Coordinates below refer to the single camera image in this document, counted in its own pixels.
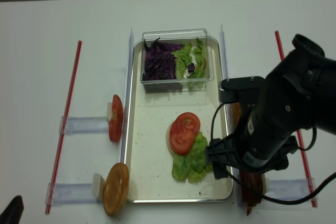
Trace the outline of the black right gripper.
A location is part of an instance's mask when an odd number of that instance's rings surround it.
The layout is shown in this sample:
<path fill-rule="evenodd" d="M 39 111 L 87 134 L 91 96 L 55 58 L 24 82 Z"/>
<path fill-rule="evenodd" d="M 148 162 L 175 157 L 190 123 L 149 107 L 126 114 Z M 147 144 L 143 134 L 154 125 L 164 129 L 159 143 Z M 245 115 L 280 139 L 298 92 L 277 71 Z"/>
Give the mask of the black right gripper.
<path fill-rule="evenodd" d="M 250 173 L 263 174 L 270 170 L 284 170 L 288 167 L 288 154 L 298 150 L 294 136 L 289 137 L 271 158 L 260 159 L 252 151 L 244 150 L 245 144 L 239 143 L 235 134 L 223 139 L 212 139 L 205 149 L 207 165 L 212 165 L 215 179 L 227 178 L 227 167 Z"/>

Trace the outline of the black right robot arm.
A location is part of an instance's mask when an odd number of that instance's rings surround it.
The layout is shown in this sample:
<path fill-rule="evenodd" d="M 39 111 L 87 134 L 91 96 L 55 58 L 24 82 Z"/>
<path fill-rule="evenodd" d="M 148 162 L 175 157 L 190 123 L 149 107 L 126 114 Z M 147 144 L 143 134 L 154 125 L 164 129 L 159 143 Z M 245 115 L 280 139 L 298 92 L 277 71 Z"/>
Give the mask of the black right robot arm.
<path fill-rule="evenodd" d="M 219 83 L 220 104 L 239 103 L 242 114 L 229 136 L 211 139 L 205 150 L 216 179 L 228 176 L 227 167 L 257 174 L 286 169 L 299 129 L 335 133 L 335 61 L 303 35 L 292 43 L 294 50 L 267 77 Z"/>

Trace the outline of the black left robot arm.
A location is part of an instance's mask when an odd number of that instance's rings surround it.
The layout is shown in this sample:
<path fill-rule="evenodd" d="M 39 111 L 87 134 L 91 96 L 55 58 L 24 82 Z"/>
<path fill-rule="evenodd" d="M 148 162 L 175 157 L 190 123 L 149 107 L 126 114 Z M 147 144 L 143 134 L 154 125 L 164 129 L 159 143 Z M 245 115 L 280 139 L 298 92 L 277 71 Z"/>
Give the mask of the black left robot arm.
<path fill-rule="evenodd" d="M 19 224 L 24 211 L 21 195 L 15 196 L 1 213 L 0 224 Z"/>

